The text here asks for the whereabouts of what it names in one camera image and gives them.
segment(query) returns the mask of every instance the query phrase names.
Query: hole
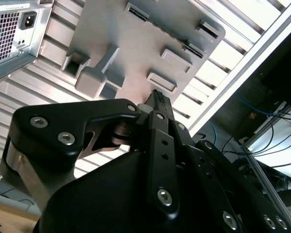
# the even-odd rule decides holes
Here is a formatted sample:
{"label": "hole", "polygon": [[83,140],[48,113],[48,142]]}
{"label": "hole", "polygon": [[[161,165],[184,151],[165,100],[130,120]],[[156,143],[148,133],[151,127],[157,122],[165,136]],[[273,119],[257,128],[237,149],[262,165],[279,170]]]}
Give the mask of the hole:
{"label": "hole", "polygon": [[207,175],[207,178],[208,178],[209,180],[212,180],[212,175],[211,175],[211,174],[206,173],[206,175]]}
{"label": "hole", "polygon": [[71,140],[71,137],[69,135],[64,135],[63,136],[63,139],[67,140],[67,141],[70,141]]}
{"label": "hole", "polygon": [[80,65],[84,63],[85,61],[86,61],[86,58],[83,55],[74,52],[68,58],[64,70],[68,74],[76,76]]}
{"label": "hole", "polygon": [[164,153],[162,153],[162,158],[163,158],[164,160],[168,160],[168,159],[169,159],[168,155],[167,155],[167,154],[164,154]]}
{"label": "hole", "polygon": [[43,125],[44,123],[45,123],[45,121],[44,120],[41,120],[41,119],[37,119],[37,120],[35,120],[34,121],[36,124],[38,124],[38,125]]}
{"label": "hole", "polygon": [[162,140],[162,143],[167,146],[168,145],[168,142],[166,140]]}
{"label": "hole", "polygon": [[86,149],[94,136],[93,132],[88,132],[84,135],[83,149]]}

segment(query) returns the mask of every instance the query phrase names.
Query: slot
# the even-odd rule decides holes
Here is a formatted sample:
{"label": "slot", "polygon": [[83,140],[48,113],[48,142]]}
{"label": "slot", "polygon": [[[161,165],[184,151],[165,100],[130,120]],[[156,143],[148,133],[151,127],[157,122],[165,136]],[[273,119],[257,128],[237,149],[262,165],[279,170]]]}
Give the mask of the slot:
{"label": "slot", "polygon": [[185,114],[185,113],[183,113],[183,112],[181,112],[181,111],[179,111],[179,110],[177,110],[177,109],[175,109],[175,108],[173,108],[173,111],[174,111],[175,113],[178,113],[179,115],[181,115],[181,116],[187,118],[187,119],[190,119],[190,118],[191,118],[191,116],[189,116],[189,115],[187,115],[187,114]]}
{"label": "slot", "polygon": [[50,4],[50,3],[53,3],[53,2],[54,2],[54,0],[40,0],[38,2],[38,4]]}
{"label": "slot", "polygon": [[127,4],[125,11],[131,16],[134,16],[135,18],[137,18],[143,24],[148,22],[149,15],[147,15],[145,12],[138,9],[136,6],[134,6],[130,2]]}
{"label": "slot", "polygon": [[216,32],[213,31],[213,27],[211,27],[207,23],[200,24],[199,28],[203,29],[205,32],[207,32],[209,35],[211,35],[214,39],[217,39],[219,36]]}
{"label": "slot", "polygon": [[194,49],[192,49],[191,47],[189,46],[186,46],[185,45],[185,49],[188,50],[189,52],[193,53],[195,56],[199,57],[200,59],[202,59],[204,57],[204,55]]}

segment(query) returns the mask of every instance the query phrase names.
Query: cable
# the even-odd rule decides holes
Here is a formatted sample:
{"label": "cable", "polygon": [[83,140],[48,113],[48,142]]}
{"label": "cable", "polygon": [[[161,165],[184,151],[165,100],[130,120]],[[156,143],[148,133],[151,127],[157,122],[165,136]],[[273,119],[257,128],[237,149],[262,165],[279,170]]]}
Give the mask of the cable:
{"label": "cable", "polygon": [[215,126],[214,124],[209,121],[209,123],[211,124],[212,128],[213,128],[213,132],[214,132],[214,141],[213,141],[213,145],[215,145],[215,143],[217,142],[217,139],[218,139],[218,133],[217,133],[217,130],[215,129]]}
{"label": "cable", "polygon": [[261,149],[261,150],[259,150],[259,151],[256,151],[256,152],[254,152],[254,153],[233,152],[233,151],[222,151],[222,153],[224,154],[224,153],[229,152],[229,153],[234,153],[234,154],[237,154],[237,155],[249,155],[249,154],[261,153],[261,152],[263,153],[264,150],[265,150],[266,148],[268,148],[269,145],[272,143],[273,138],[274,138],[274,127],[273,127],[273,124],[272,124],[271,122],[269,122],[269,123],[271,124],[271,127],[272,127],[272,136],[271,136],[271,139],[270,139],[269,143],[268,143],[268,144],[266,145],[266,147],[264,147],[263,149]]}
{"label": "cable", "polygon": [[287,136],[285,139],[283,139],[281,142],[279,142],[276,145],[274,145],[273,147],[268,148],[267,150],[262,151],[262,152],[259,152],[259,153],[255,152],[254,154],[261,154],[261,153],[267,152],[268,150],[271,150],[271,149],[279,146],[281,143],[283,143],[284,141],[286,141],[289,137],[291,137],[291,134],[289,136]]}
{"label": "cable", "polygon": [[273,124],[270,122],[270,124],[271,124],[271,127],[272,127],[272,136],[271,136],[271,140],[269,141],[269,143],[266,145],[266,147],[264,147],[263,149],[261,149],[261,150],[259,150],[259,151],[256,151],[256,152],[254,152],[254,153],[251,153],[251,154],[257,154],[257,153],[263,153],[263,151],[265,150],[265,149],[267,149],[268,147],[269,147],[269,145],[272,143],[272,141],[273,141],[273,138],[274,138],[274,127],[273,127]]}
{"label": "cable", "polygon": [[290,166],[291,165],[291,163],[289,163],[289,164],[283,164],[283,165],[278,165],[278,166],[272,166],[271,168],[277,168],[277,167],[283,167],[283,166]]}
{"label": "cable", "polygon": [[278,114],[272,114],[272,113],[267,113],[267,112],[264,112],[264,111],[261,111],[255,107],[253,107],[251,104],[249,104],[247,101],[245,101],[243,98],[239,98],[245,105],[247,105],[248,107],[252,108],[254,111],[258,112],[258,113],[261,113],[261,114],[264,114],[264,115],[267,115],[267,116],[272,116],[272,117],[277,117],[277,118],[281,118],[281,119],[286,119],[286,120],[291,120],[291,118],[286,118],[286,117],[283,117],[283,116],[280,116]]}
{"label": "cable", "polygon": [[[270,98],[270,99],[266,99],[266,100],[263,100],[261,103],[258,104],[258,107],[261,106],[261,104],[270,101],[271,99],[272,99],[272,98]],[[243,121],[244,121],[246,118],[248,118],[248,117],[250,116],[251,113],[252,113],[252,112],[249,112],[248,114],[246,114],[246,115],[242,118],[241,122],[239,123],[238,128],[242,125]],[[235,133],[236,133],[236,132],[237,132],[237,131],[235,131],[235,132],[231,135],[231,137],[227,140],[227,142],[225,142],[225,144],[223,145],[223,147],[222,147],[222,149],[221,149],[221,153],[223,153],[224,148],[227,146],[227,144],[230,142],[230,140],[235,136]]]}
{"label": "cable", "polygon": [[21,202],[21,201],[24,201],[24,200],[29,201],[32,205],[34,205],[34,203],[31,200],[28,200],[28,199],[19,200],[18,202]]}
{"label": "cable", "polygon": [[284,149],[282,149],[282,150],[278,150],[278,151],[270,152],[270,153],[267,153],[267,154],[262,154],[262,155],[259,155],[259,156],[264,156],[264,155],[268,155],[268,154],[278,153],[278,152],[281,152],[281,151],[287,150],[287,149],[289,149],[290,147],[291,147],[291,145],[288,146],[288,147],[286,147],[286,148],[284,148]]}
{"label": "cable", "polygon": [[[248,114],[246,114],[246,115],[242,118],[241,122],[239,123],[238,128],[242,125],[243,121],[244,121],[247,117],[248,117]],[[223,153],[224,148],[225,148],[226,145],[230,142],[230,140],[232,140],[232,138],[234,137],[234,135],[235,135],[236,132],[237,132],[237,131],[235,131],[235,132],[231,135],[231,137],[230,137],[230,138],[225,142],[225,144],[223,145],[223,147],[222,147],[222,149],[221,149],[221,153]]]}
{"label": "cable", "polygon": [[8,192],[10,192],[10,191],[12,191],[12,190],[14,190],[14,189],[15,189],[15,188],[11,188],[11,189],[9,189],[8,191],[6,191],[6,192],[0,194],[0,196],[3,196],[4,194],[6,194],[6,193],[8,193]]}

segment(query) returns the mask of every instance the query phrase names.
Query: ventilation grille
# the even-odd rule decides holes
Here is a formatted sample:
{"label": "ventilation grille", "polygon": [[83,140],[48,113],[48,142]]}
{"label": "ventilation grille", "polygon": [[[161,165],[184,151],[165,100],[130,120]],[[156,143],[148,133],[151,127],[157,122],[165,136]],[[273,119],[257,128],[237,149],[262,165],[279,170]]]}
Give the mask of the ventilation grille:
{"label": "ventilation grille", "polygon": [[0,14],[0,61],[11,56],[19,12]]}

